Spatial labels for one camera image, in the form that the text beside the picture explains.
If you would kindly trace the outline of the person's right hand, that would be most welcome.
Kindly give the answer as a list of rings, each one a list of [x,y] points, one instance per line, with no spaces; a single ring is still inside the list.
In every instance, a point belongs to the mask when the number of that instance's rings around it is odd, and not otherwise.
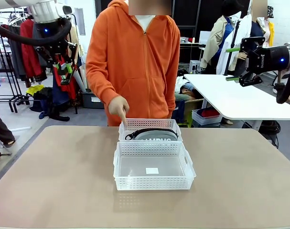
[[[111,115],[118,116],[124,125],[127,125],[126,115],[129,111],[129,104],[122,96],[117,96],[111,100],[108,105],[108,111]]]

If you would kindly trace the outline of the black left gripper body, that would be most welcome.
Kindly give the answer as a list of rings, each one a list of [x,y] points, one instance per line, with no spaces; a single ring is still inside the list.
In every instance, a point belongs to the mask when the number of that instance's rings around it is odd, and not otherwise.
[[[68,48],[69,20],[55,20],[34,24],[35,47],[43,47],[48,52],[66,52]]]

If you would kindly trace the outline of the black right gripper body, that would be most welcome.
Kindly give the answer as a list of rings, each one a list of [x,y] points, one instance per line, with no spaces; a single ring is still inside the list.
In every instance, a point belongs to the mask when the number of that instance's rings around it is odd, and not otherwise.
[[[249,72],[270,72],[287,69],[290,63],[288,47],[257,48],[248,55]]]

